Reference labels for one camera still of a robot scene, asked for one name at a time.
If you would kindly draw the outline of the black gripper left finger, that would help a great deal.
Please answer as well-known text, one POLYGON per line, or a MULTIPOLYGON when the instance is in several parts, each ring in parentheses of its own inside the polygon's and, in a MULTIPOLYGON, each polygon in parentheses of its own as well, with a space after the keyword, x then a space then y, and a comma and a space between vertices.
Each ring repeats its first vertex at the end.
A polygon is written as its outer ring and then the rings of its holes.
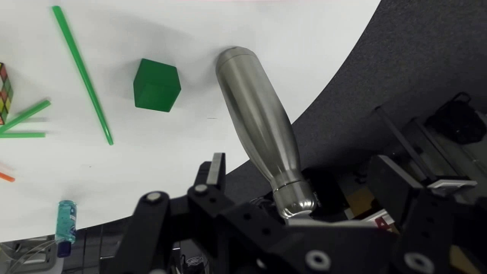
POLYGON ((172 248, 165 221, 169 197, 163 192, 143 195, 113 261, 113 274, 168 274, 172 248))

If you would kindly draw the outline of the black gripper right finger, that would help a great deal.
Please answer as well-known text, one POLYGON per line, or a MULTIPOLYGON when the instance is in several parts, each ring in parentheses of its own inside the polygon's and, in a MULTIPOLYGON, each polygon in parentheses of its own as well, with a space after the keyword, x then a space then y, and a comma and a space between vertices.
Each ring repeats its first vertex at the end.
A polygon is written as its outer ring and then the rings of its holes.
POLYGON ((394 274, 451 274, 451 247, 487 265, 487 200, 461 201, 426 189, 387 155, 369 163, 367 186, 400 230, 393 245, 394 274))

